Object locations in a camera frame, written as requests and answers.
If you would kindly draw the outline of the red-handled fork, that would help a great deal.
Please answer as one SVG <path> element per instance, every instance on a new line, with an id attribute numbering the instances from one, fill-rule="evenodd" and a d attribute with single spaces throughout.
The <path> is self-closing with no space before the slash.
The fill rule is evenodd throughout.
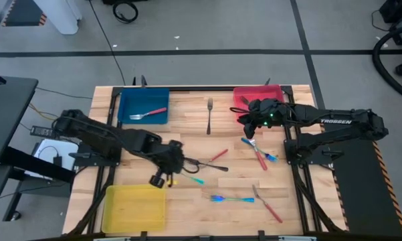
<path id="1" fill-rule="evenodd" d="M 199 167 L 199 166 L 201 166 L 201 167 L 212 167 L 212 168 L 215 168 L 215 169 L 220 169 L 220 170 L 223 170 L 223 171 L 227 171 L 227 170 L 228 170 L 227 167 L 222 167 L 222 166 L 217 166 L 217 165 L 212 165 L 212 164 L 211 164 L 213 161 L 215 161 L 215 160 L 218 159 L 219 157 L 223 156 L 223 155 L 226 154 L 227 152 L 228 152 L 227 149 L 221 151 L 220 153 L 216 154 L 214 157 L 210 158 L 210 160 L 209 160 L 208 162 L 206 162 L 206 163 L 202 163 L 202 162 L 200 162 L 200 161 L 196 161 L 196 162 L 195 162 L 195 166 L 197 166 L 197 167 Z"/>
<path id="2" fill-rule="evenodd" d="M 263 205 L 265 206 L 265 208 L 269 211 L 269 213 L 271 213 L 271 215 L 273 215 L 273 217 L 279 222 L 279 223 L 283 223 L 283 220 L 281 219 L 281 217 L 279 217 L 279 215 L 274 211 L 274 209 L 268 204 L 268 202 L 266 202 L 258 193 L 255 185 L 252 185 L 252 189 L 254 192 L 254 195 L 257 199 L 259 199 Z"/>
<path id="3" fill-rule="evenodd" d="M 260 165 L 261 165 L 262 169 L 263 169 L 264 171 L 267 171 L 267 170 L 268 170 L 268 167 L 267 167 L 267 165 L 266 165 L 266 163 L 265 163 L 265 161 L 264 161 L 264 159 L 263 159 L 263 157 L 262 157 L 262 154 L 260 153 L 259 149 L 258 149 L 257 146 L 256 146 L 256 141 L 255 141 L 254 139 L 250 139 L 249 142 L 250 142 L 250 144 L 251 144 L 251 145 L 253 146 L 253 148 L 254 148 L 254 151 L 255 151 L 255 153 L 256 153 L 256 156 L 257 156 L 257 158 L 258 158 L 258 161 L 260 162 Z"/>
<path id="4" fill-rule="evenodd" d="M 134 114 L 134 115 L 130 115 L 130 120 L 140 120 L 140 119 L 142 119 L 142 118 L 144 118 L 146 116 L 159 114 L 159 113 L 166 112 L 166 111 L 167 111 L 167 107 L 163 107 L 163 108 L 159 108 L 159 109 L 156 109 L 156 110 L 149 111 L 149 112 L 144 113 L 144 114 Z"/>

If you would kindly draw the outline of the black desk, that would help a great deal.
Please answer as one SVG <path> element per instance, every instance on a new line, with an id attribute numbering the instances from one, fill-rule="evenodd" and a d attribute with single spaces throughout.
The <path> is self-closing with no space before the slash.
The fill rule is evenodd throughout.
<path id="1" fill-rule="evenodd" d="M 5 80 L 5 84 L 0 84 L 0 195 L 14 171 L 18 177 L 25 171 L 32 171 L 71 183 L 75 176 L 73 171 L 47 163 L 9 146 L 35 94 L 38 80 L 17 77 L 6 77 Z"/>

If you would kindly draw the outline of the black equipment case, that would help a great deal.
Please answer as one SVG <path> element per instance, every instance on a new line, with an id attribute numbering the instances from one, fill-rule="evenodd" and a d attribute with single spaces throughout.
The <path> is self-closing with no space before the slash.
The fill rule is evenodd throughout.
<path id="1" fill-rule="evenodd" d="M 390 31 L 402 28 L 402 0 L 386 0 L 379 8 L 383 21 L 390 23 Z M 396 45 L 402 46 L 402 33 L 392 37 Z"/>

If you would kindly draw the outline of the black power adapter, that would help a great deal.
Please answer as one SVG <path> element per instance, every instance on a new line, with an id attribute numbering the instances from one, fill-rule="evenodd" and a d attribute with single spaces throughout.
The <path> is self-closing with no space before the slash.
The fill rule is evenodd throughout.
<path id="1" fill-rule="evenodd" d="M 52 128 L 40 127 L 40 126 L 32 126 L 30 130 L 30 135 L 43 137 L 47 139 L 56 138 L 56 132 Z"/>

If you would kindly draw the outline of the black table frame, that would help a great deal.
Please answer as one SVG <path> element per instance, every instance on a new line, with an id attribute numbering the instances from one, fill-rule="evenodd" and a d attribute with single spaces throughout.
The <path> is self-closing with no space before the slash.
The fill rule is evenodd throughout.
<path id="1" fill-rule="evenodd" d="M 229 111 L 233 105 L 233 87 L 230 86 L 184 86 L 171 87 L 169 121 L 166 125 L 123 125 L 124 128 L 142 128 L 156 132 L 165 142 L 175 139 L 184 143 L 184 154 L 208 161 L 224 149 L 228 152 L 212 164 L 229 167 L 225 173 L 216 169 L 204 168 L 196 176 L 205 180 L 205 185 L 197 185 L 187 176 L 175 175 L 172 188 L 165 190 L 166 208 L 165 228 L 159 232 L 148 232 L 147 238 L 168 238 L 184 236 L 196 241 L 218 241 L 219 236 L 227 240 L 237 240 L 232 236 L 257 236 L 264 231 L 266 236 L 275 234 L 302 234 L 302 223 L 296 197 L 291 167 L 284 154 L 284 129 L 258 129 L 256 141 L 260 148 L 277 155 L 279 161 L 265 160 L 268 170 L 264 171 L 254 151 L 240 141 L 242 126 L 236 123 L 236 115 Z M 117 124 L 117 111 L 120 97 L 112 101 L 112 86 L 97 86 L 88 116 L 103 123 Z M 206 135 L 207 100 L 213 99 L 211 115 L 211 135 Z M 122 161 L 114 174 L 115 185 L 147 185 L 150 176 L 156 171 L 149 161 L 122 152 Z M 68 233 L 82 219 L 92 202 L 97 180 L 98 167 L 89 167 L 79 174 L 73 184 L 73 192 L 62 232 Z M 348 230 L 342 212 L 335 184 L 337 178 L 326 168 L 310 167 L 312 186 L 317 202 L 328 217 L 343 230 Z M 283 219 L 279 223 L 260 200 L 254 204 L 244 202 L 215 203 L 209 201 L 210 195 L 225 197 L 252 197 L 252 185 Z"/>

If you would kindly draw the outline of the white box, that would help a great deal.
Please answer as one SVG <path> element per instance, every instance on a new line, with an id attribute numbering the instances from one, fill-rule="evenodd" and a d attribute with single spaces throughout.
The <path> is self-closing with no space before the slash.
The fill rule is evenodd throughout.
<path id="1" fill-rule="evenodd" d="M 75 159 L 70 156 L 70 153 L 76 153 L 77 151 L 78 146 L 75 143 L 44 139 L 38 145 L 33 156 L 73 171 Z"/>

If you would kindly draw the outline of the yellow plastic bin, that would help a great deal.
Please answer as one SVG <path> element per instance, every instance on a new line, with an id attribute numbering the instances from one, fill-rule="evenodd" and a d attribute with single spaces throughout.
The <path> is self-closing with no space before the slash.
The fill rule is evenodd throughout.
<path id="1" fill-rule="evenodd" d="M 165 228 L 166 192 L 151 185 L 111 185 L 106 189 L 101 231 L 106 234 Z"/>

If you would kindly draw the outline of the iridescent blue fork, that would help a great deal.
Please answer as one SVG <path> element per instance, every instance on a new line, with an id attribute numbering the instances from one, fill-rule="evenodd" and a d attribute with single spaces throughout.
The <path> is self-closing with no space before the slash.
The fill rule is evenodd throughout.
<path id="1" fill-rule="evenodd" d="M 210 200 L 212 202 L 226 202 L 226 201 L 246 202 L 246 203 L 254 203 L 255 202 L 255 199 L 253 197 L 238 198 L 238 197 L 223 197 L 222 195 L 211 195 Z"/>
<path id="2" fill-rule="evenodd" d="M 202 179 L 196 178 L 196 177 L 191 177 L 189 175 L 186 175 L 184 173 L 181 173 L 182 176 L 190 179 L 191 181 L 194 181 L 195 183 L 198 183 L 199 185 L 204 185 L 205 182 Z"/>
<path id="3" fill-rule="evenodd" d="M 268 161 L 271 161 L 271 162 L 278 162 L 278 158 L 277 157 L 275 157 L 275 156 L 273 156 L 273 155 L 271 155 L 271 154 L 269 154 L 269 153 L 267 153 L 267 152 L 264 152 L 264 151 L 262 151 L 257 145 L 256 145 L 256 141 L 255 140 L 249 140 L 249 139 L 246 139 L 246 138 L 241 138 L 241 140 L 244 142 L 244 143 L 246 143 L 246 144 L 248 144 L 248 145 L 251 145 L 255 150 L 257 150 L 259 153 L 261 153 Z"/>

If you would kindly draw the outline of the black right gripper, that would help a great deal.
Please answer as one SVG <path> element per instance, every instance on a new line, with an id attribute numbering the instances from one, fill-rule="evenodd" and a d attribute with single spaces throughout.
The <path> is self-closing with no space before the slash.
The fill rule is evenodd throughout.
<path id="1" fill-rule="evenodd" d="M 264 99 L 267 107 L 263 112 L 249 112 L 238 117 L 237 122 L 244 125 L 243 131 L 247 139 L 252 139 L 256 128 L 283 125 L 288 118 L 289 106 L 277 99 Z"/>

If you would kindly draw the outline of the pink-red plastic bin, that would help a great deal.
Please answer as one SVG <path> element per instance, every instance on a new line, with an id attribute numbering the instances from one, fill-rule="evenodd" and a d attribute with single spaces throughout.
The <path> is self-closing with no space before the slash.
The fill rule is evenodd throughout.
<path id="1" fill-rule="evenodd" d="M 241 100 L 240 96 L 244 96 L 249 100 L 249 102 L 255 99 L 277 99 L 280 102 L 284 101 L 284 96 L 282 93 L 282 89 L 280 85 L 262 85 L 262 86 L 240 86 L 235 87 L 233 89 L 233 103 L 234 106 L 230 108 L 232 112 L 234 112 L 237 117 L 247 114 L 250 111 L 248 110 L 248 105 L 245 105 Z"/>

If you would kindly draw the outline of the white column base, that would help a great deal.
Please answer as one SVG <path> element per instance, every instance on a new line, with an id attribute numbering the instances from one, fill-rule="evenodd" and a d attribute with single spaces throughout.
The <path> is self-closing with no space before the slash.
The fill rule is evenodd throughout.
<path id="1" fill-rule="evenodd" d="M 33 1 L 61 34 L 74 35 L 78 32 L 78 22 L 82 19 L 82 14 L 75 0 Z"/>

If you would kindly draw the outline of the black hazard-striped floor mat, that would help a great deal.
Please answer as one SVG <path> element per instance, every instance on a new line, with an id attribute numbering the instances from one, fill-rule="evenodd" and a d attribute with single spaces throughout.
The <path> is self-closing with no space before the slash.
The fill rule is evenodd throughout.
<path id="1" fill-rule="evenodd" d="M 344 155 L 334 163 L 350 232 L 402 236 L 402 124 L 387 123 L 377 141 L 335 143 Z"/>
<path id="2" fill-rule="evenodd" d="M 43 26 L 47 21 L 45 13 L 34 0 L 12 0 L 5 17 L 3 27 Z"/>

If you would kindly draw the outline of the blue plastic bin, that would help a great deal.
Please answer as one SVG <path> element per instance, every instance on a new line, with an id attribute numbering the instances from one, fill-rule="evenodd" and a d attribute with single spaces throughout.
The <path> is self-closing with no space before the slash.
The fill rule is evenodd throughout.
<path id="1" fill-rule="evenodd" d="M 118 120 L 124 125 L 164 125 L 168 123 L 170 90 L 168 88 L 125 88 L 121 92 Z M 166 112 L 130 120 L 130 115 L 144 114 L 167 107 Z"/>

